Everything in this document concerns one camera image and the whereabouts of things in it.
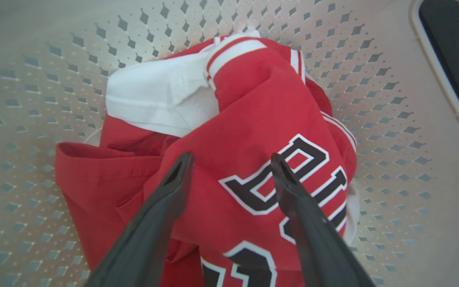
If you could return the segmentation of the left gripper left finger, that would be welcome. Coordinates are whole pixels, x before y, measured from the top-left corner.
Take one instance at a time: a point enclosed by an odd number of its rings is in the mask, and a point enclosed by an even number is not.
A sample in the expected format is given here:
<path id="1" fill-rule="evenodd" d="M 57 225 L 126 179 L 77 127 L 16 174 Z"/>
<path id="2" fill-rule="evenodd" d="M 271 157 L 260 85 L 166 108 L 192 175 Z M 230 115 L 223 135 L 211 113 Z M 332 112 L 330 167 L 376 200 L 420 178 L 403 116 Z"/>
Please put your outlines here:
<path id="1" fill-rule="evenodd" d="M 158 287 L 173 226 L 189 198 L 194 155 L 180 155 L 86 281 L 87 287 Z"/>

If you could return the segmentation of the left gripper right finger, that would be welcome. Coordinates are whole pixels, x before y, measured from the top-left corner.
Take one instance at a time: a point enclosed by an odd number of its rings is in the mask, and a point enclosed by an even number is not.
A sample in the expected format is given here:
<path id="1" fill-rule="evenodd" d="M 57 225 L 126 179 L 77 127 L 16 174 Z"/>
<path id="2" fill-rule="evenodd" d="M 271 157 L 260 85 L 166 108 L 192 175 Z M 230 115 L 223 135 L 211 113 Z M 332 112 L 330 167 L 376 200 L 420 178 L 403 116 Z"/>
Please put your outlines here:
<path id="1" fill-rule="evenodd" d="M 373 287 L 375 284 L 317 202 L 281 155 L 271 155 L 279 207 L 286 215 L 306 287 Z"/>

